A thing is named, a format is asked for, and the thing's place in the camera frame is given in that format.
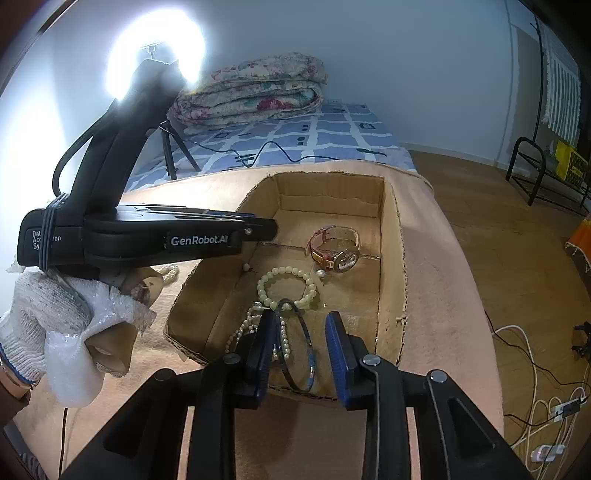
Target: power strip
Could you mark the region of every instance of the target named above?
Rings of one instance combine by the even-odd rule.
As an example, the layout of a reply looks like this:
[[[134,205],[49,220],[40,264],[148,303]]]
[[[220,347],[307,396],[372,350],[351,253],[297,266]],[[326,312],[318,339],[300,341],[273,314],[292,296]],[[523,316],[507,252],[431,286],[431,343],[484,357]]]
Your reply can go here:
[[[552,418],[554,419],[554,422],[560,421],[563,418],[570,417],[571,415],[577,413],[585,401],[586,398],[582,400],[575,398],[574,400],[570,400],[552,407]]]

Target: blue gripper pad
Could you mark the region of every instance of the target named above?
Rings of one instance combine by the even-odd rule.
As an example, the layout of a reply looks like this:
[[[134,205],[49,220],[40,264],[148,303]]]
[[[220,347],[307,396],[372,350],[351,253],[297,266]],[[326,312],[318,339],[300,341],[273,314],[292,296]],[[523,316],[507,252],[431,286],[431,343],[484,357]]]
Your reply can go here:
[[[325,333],[336,394],[343,406],[349,407],[350,388],[359,366],[339,312],[330,312],[326,316]]]

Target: tripod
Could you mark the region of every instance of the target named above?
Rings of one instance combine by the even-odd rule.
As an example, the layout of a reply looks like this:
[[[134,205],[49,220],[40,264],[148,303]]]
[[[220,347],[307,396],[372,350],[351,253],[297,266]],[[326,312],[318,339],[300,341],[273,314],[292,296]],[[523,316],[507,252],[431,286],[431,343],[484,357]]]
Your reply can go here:
[[[163,122],[160,122],[160,134],[162,135],[162,146],[164,149],[164,161],[166,162],[166,172],[171,180],[177,179],[177,171],[174,168],[174,161],[173,161],[173,151],[170,147],[170,136],[174,138],[174,141],[177,143],[178,147],[182,150],[187,160],[191,162],[191,165],[195,169],[195,171],[201,171],[199,165],[191,155],[191,152],[184,144],[183,139],[178,134],[178,132],[174,129],[174,127],[170,124],[170,120],[166,119]]]

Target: black cable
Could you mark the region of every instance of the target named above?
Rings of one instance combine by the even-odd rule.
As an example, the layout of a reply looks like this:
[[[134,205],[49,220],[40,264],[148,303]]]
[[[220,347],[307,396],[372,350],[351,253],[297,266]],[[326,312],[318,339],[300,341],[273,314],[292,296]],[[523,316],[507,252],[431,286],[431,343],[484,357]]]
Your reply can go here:
[[[117,100],[114,100],[103,116],[101,116],[95,123],[88,127],[88,129],[81,136],[79,136],[72,145],[70,145],[70,148],[66,150],[66,153],[64,153],[57,162],[56,169],[53,171],[53,177],[51,178],[51,188],[53,189],[53,194],[56,197],[61,194],[60,176],[61,172],[64,170],[64,167],[86,142],[94,137],[98,131],[102,130],[105,125],[111,122],[115,116],[116,103]]]
[[[554,439],[554,442],[552,443],[552,446],[546,452],[546,455],[544,457],[544,462],[543,462],[542,470],[540,471],[540,473],[538,473],[538,480],[544,476],[544,471],[548,468],[548,463],[546,463],[546,460],[548,459],[548,456],[550,455],[550,452],[552,451],[552,449],[558,444],[558,439],[560,438],[560,432],[562,431],[562,425],[563,424],[564,424],[564,422],[561,422],[560,423],[560,428],[558,428],[558,433],[556,434],[556,438]]]
[[[562,415],[562,414],[559,413],[558,415],[554,415],[553,417],[550,417],[548,420],[541,421],[540,423],[529,423],[528,421],[525,421],[524,419],[521,419],[517,415],[513,415],[512,413],[505,413],[503,416],[504,417],[511,417],[512,419],[519,420],[521,423],[527,425],[528,427],[541,427],[542,425],[546,425],[547,423],[551,422],[552,420],[554,420],[556,417],[558,417],[560,415]]]
[[[60,193],[54,198],[43,212],[43,219],[41,222],[41,238],[39,241],[39,268],[46,272],[49,268],[49,252],[51,243],[53,242],[53,228],[56,221],[57,209],[61,206],[63,201],[67,198],[66,193]]]
[[[169,135],[172,135],[172,133],[168,130],[166,130],[163,127],[159,127],[160,130],[165,131],[166,133],[168,133]],[[209,150],[215,153],[229,153],[229,152],[233,152],[236,154],[236,156],[238,156],[238,158],[240,159],[240,161],[242,162],[242,165],[244,165],[246,168],[251,168],[256,161],[258,160],[258,157],[261,155],[263,148],[265,148],[268,144],[274,144],[277,147],[279,147],[279,150],[281,150],[283,152],[283,154],[287,157],[287,159],[292,162],[292,163],[298,163],[299,161],[304,160],[305,158],[325,158],[327,160],[340,160],[340,158],[334,158],[334,157],[325,157],[323,155],[306,155],[304,157],[299,158],[298,160],[292,160],[291,157],[287,154],[287,152],[285,150],[283,150],[282,146],[279,145],[279,143],[273,141],[273,140],[268,140],[265,143],[263,143],[262,147],[259,149],[259,151],[257,152],[257,154],[255,155],[254,159],[252,160],[252,163],[248,164],[246,163],[246,161],[244,160],[244,158],[242,158],[242,156],[233,148],[228,148],[227,150],[216,150],[214,148],[209,148],[206,147],[205,145],[202,145],[199,142],[195,142],[193,140],[189,140],[188,138],[183,138],[183,141],[185,142],[191,142],[194,143],[195,145],[199,145],[199,147],[204,148],[205,150]]]
[[[64,452],[66,451],[66,419],[68,416],[68,409],[64,408],[64,417],[61,423],[61,452],[60,452],[60,475],[63,471]]]
[[[493,326],[493,324],[491,322],[491,318],[488,316],[488,313],[485,312],[485,315],[486,315],[486,318],[488,319],[488,323],[491,326],[491,331],[495,335],[497,335],[496,332],[495,332],[495,327]],[[530,407],[528,408],[527,415],[525,416],[525,418],[527,418],[527,419],[531,415],[531,409],[534,407],[534,402],[535,402],[535,391],[534,391],[534,386],[535,386],[535,366],[534,366],[534,364],[531,364],[531,372],[532,372],[532,375],[533,375],[534,378],[532,380],[532,386],[531,386],[531,402],[530,402]],[[519,433],[519,436],[515,439],[514,442],[511,442],[509,445],[511,445],[511,447],[514,447],[517,444],[517,442],[519,442],[521,440],[521,438],[523,437],[523,435],[524,435],[524,433],[525,433],[526,430],[527,430],[527,425],[524,425],[523,429]]]
[[[554,380],[556,381],[556,383],[558,383],[558,385],[562,385],[564,387],[567,387],[568,385],[578,385],[578,386],[587,385],[589,387],[589,390],[591,390],[591,385],[589,385],[585,381],[582,381],[582,382],[567,382],[567,383],[562,383],[560,380],[558,380],[558,378],[556,378],[554,376],[554,374],[550,370],[548,370],[547,368],[541,367],[537,363],[535,363],[532,360],[532,358],[530,357],[529,353],[522,346],[520,346],[520,345],[514,345],[513,343],[509,343],[502,336],[500,336],[498,333],[496,333],[495,332],[495,328],[492,325],[491,318],[488,316],[488,314],[486,312],[485,312],[485,314],[486,314],[486,318],[488,318],[488,322],[491,324],[492,333],[494,333],[499,338],[499,340],[501,340],[504,344],[506,344],[508,346],[516,347],[519,350],[521,350],[523,353],[525,353],[525,355],[527,356],[528,360],[531,362],[532,365],[534,365],[535,367],[539,368],[540,370],[543,370],[544,372],[548,372],[552,376],[552,378],[554,378]]]

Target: bed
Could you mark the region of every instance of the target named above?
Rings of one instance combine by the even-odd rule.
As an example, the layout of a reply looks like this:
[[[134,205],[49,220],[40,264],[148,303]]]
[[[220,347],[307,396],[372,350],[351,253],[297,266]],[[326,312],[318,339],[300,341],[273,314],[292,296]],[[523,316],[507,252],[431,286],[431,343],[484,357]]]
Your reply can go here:
[[[408,150],[398,145],[396,138],[367,105],[325,104],[314,115],[232,125],[224,129],[196,131],[187,128],[185,139],[201,172],[196,172],[183,152],[176,147],[173,161],[178,179],[245,168],[235,153],[215,153],[196,143],[219,151],[234,149],[247,164],[251,164],[259,149],[269,140],[277,142],[292,160],[308,157],[302,163],[321,163],[331,158],[358,159],[416,172]],[[289,163],[290,160],[276,145],[269,144],[253,166],[270,167]],[[126,191],[159,185],[169,180],[164,154],[161,154],[132,172]]]

